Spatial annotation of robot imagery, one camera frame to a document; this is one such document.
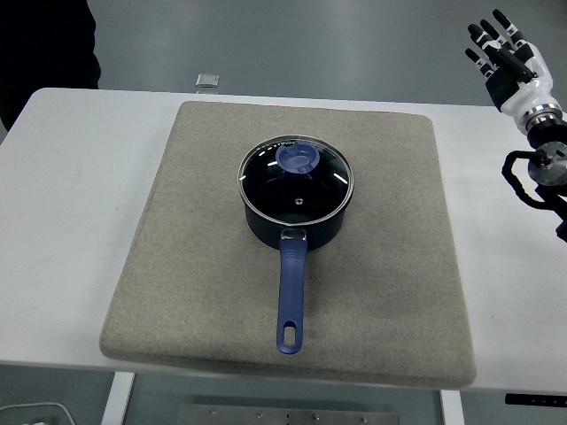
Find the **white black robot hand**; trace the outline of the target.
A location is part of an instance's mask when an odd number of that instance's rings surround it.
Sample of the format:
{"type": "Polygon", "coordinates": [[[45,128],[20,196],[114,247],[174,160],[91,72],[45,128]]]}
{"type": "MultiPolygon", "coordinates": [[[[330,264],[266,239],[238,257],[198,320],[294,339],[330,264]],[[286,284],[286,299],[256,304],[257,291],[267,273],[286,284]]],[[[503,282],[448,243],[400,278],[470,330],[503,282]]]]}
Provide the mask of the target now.
{"type": "Polygon", "coordinates": [[[494,106],[517,118],[540,104],[554,104],[553,78],[539,49],[503,12],[495,9],[493,17],[499,28],[485,19],[468,25],[477,48],[465,54],[483,75],[494,106]]]}

